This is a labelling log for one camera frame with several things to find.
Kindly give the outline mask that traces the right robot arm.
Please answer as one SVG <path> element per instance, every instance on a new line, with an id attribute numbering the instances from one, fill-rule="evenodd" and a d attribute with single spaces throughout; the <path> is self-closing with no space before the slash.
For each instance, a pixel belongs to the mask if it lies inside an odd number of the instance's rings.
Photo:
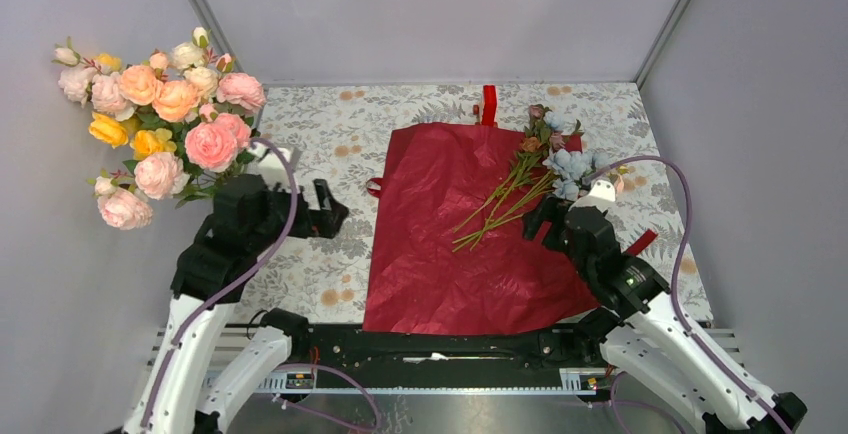
<path id="1" fill-rule="evenodd" d="M 573 340 L 575 356 L 604 360 L 660 397 L 698 433 L 793 433 L 807 413 L 794 393 L 777 393 L 736 362 L 681 307 L 645 260 L 620 247 L 604 211 L 547 195 L 522 217 L 532 240 L 564 253 L 600 306 Z"/>

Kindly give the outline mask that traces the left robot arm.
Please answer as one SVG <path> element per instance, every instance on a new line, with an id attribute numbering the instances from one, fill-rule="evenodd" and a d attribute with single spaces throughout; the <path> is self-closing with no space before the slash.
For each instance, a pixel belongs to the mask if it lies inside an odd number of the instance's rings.
<path id="1" fill-rule="evenodd" d="M 300 189 L 268 186 L 257 174 L 236 176 L 218 190 L 212 213 L 178 257 L 163 339 L 122 432 L 224 433 L 274 368 L 307 358 L 308 321 L 275 308 L 213 383 L 205 383 L 247 281 L 284 240 L 331 239 L 348 216 L 326 180 L 316 179 L 313 186 L 316 208 Z"/>

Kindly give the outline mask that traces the brown and red wrapping paper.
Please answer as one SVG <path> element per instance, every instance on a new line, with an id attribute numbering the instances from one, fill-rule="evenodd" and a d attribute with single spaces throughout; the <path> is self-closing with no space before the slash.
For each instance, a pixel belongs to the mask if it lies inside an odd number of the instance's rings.
<path id="1" fill-rule="evenodd" d="M 363 326 L 370 332 L 519 334 L 598 303 L 562 253 L 522 236 L 534 202 L 490 195 L 524 136 L 446 123 L 395 130 L 382 177 Z"/>

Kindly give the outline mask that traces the brown paper bouquet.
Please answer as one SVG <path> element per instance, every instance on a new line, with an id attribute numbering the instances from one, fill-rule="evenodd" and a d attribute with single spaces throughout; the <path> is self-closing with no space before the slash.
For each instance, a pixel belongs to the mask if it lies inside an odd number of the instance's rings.
<path id="1" fill-rule="evenodd" d="M 480 218 L 481 226 L 453 241 L 455 252 L 474 249 L 492 230 L 518 220 L 544 195 L 575 202 L 588 193 L 589 177 L 611 163 L 608 155 L 582 148 L 583 126 L 543 104 L 528 108 L 524 137 L 509 161 L 509 172 L 491 194 L 454 230 Z"/>

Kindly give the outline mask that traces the pink rose stem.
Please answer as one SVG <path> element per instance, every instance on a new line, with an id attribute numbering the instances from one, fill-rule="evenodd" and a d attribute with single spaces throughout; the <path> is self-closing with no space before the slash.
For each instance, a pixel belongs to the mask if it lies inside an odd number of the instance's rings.
<path id="1" fill-rule="evenodd" d="M 223 173 L 250 144 L 251 128 L 233 113 L 218 113 L 188 131 L 184 147 L 189 161 L 205 171 Z"/>

